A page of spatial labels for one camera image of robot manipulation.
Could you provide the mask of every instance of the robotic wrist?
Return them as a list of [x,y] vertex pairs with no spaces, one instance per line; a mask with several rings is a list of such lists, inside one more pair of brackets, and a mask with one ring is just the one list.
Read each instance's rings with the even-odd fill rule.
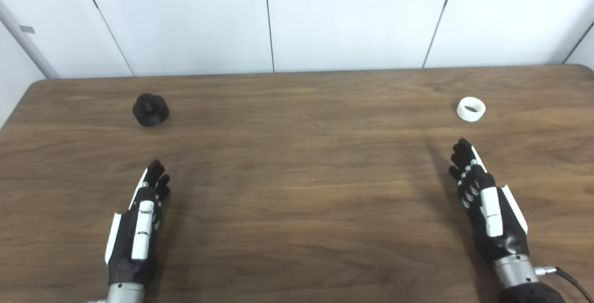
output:
[[565,302],[559,292],[539,282],[537,271],[525,254],[503,257],[493,264],[504,288],[501,292],[501,303]]

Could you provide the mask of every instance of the black knob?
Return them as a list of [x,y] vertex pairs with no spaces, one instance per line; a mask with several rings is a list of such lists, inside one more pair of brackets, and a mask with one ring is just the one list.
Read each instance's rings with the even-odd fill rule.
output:
[[154,127],[169,117],[169,108],[162,97],[143,93],[138,96],[136,103],[132,106],[132,113],[140,125]]

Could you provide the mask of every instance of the black cable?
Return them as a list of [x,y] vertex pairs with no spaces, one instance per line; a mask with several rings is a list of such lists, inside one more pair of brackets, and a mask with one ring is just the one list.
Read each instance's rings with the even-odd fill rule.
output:
[[588,302],[594,303],[594,299],[592,299],[592,296],[590,296],[590,294],[588,294],[588,292],[580,284],[577,283],[577,280],[575,280],[575,278],[573,278],[573,276],[569,275],[568,273],[566,273],[559,267],[556,267],[555,274],[566,279],[567,282],[569,282],[570,284],[573,284],[573,286],[576,287],[577,290],[579,290],[582,295],[584,295],[584,297],[588,300]]

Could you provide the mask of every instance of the white cylinder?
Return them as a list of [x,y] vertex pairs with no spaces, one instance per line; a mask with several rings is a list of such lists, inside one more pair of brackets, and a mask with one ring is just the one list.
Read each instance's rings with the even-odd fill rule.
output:
[[458,110],[456,110],[460,119],[467,122],[479,121],[483,116],[484,111],[486,111],[484,103],[474,97],[465,97],[460,100]]

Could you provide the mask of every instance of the black object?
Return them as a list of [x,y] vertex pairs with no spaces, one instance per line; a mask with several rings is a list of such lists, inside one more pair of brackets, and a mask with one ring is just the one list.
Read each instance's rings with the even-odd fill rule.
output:
[[565,303],[558,291],[543,282],[509,287],[501,292],[499,301],[500,303]]
[[169,117],[169,108],[162,97],[143,93],[138,96],[136,103],[132,106],[132,113],[140,125],[154,127]]

